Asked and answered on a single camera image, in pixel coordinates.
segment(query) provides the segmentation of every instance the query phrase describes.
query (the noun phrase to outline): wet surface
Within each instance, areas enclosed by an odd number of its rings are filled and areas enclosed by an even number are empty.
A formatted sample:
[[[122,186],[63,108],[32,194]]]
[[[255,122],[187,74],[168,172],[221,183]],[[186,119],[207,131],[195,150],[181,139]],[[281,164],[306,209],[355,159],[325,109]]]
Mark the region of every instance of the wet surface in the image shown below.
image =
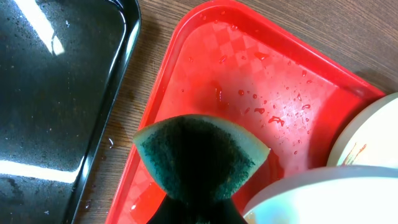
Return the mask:
[[[71,222],[125,35],[111,2],[0,1],[0,223]]]

